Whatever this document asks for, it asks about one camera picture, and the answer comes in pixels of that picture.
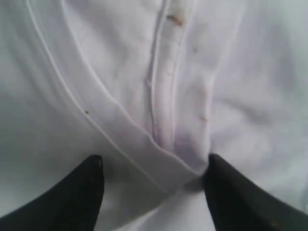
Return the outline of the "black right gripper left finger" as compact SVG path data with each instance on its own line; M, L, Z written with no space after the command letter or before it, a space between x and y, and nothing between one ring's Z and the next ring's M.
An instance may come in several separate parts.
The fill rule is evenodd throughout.
M47 192L1 217L2 231L92 231L104 194L103 160L90 155Z

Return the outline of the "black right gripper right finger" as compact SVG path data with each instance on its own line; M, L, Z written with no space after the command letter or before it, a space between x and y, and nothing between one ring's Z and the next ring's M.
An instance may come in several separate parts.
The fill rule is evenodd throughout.
M218 231L306 231L308 216L270 195L217 154L203 176L207 205Z

